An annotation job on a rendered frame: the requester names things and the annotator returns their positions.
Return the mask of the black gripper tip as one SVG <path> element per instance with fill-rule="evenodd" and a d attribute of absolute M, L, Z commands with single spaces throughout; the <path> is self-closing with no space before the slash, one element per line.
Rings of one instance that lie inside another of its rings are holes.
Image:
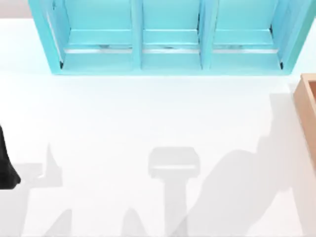
<path fill-rule="evenodd" d="M 12 190 L 20 183 L 21 178 L 9 159 L 3 129 L 0 126 L 0 190 Z"/>

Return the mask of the light blue rack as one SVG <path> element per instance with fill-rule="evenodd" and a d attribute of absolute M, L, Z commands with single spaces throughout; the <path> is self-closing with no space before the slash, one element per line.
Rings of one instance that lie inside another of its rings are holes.
<path fill-rule="evenodd" d="M 316 0 L 28 0 L 55 75 L 292 73 Z"/>

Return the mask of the salmon-coloured shallow box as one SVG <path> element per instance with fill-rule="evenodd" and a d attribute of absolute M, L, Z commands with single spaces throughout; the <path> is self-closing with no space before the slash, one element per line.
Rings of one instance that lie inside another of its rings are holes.
<path fill-rule="evenodd" d="M 311 160 L 316 169 L 316 73 L 301 74 L 293 97 Z"/>

